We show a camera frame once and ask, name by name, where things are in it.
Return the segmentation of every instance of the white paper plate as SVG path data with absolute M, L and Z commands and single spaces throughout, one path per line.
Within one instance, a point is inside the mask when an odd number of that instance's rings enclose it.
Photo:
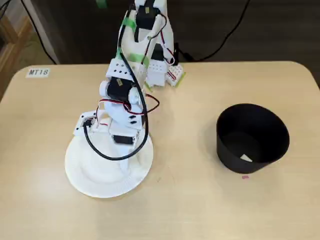
M 103 154 L 113 156 L 109 136 L 93 133 L 90 139 Z M 137 146 L 142 142 L 140 132 Z M 128 161 L 127 171 L 120 161 L 110 161 L 95 153 L 84 136 L 74 136 L 65 154 L 65 172 L 70 183 L 81 193 L 95 198 L 112 198 L 125 194 L 138 186 L 147 176 L 154 158 L 153 143 L 148 137 L 143 148 Z

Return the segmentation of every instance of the beige table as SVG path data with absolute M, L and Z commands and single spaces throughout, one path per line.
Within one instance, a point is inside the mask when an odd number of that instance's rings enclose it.
M 135 190 L 113 199 L 76 191 L 64 169 L 80 113 L 95 109 L 107 65 L 50 66 L 13 78 L 0 103 L 1 240 L 319 240 L 320 92 L 293 62 L 184 64 L 156 88 L 155 157 Z M 290 147 L 249 179 L 216 155 L 216 120 L 255 103 L 287 125 Z

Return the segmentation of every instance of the black cup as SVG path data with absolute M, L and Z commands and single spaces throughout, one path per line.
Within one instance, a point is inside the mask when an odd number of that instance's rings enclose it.
M 290 137 L 283 121 L 270 110 L 249 103 L 228 107 L 216 124 L 217 154 L 230 170 L 251 174 L 279 160 Z

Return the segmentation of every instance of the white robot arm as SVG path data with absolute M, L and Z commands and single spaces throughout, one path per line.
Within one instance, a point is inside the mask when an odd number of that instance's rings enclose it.
M 107 79 L 99 88 L 104 110 L 96 111 L 97 121 L 90 116 L 94 111 L 83 113 L 82 116 L 86 116 L 80 118 L 74 134 L 82 135 L 83 130 L 96 153 L 108 160 L 126 160 L 122 164 L 126 168 L 128 158 L 137 153 L 148 138 L 144 83 L 147 80 L 162 86 L 171 77 L 170 68 L 181 68 L 177 66 L 173 52 L 174 36 L 167 14 L 167 0 L 135 0 L 120 27 L 117 53 L 110 62 Z M 99 119 L 104 114 L 110 119 L 101 126 Z M 109 135 L 116 156 L 105 156 L 95 149 L 88 132 Z M 143 141 L 137 146 L 139 138 Z
M 65 171 L 80 192 L 111 198 L 134 189 L 154 157 L 143 86 L 177 83 L 174 38 L 166 0 L 135 0 L 123 19 L 94 111 L 84 112 L 65 155 Z

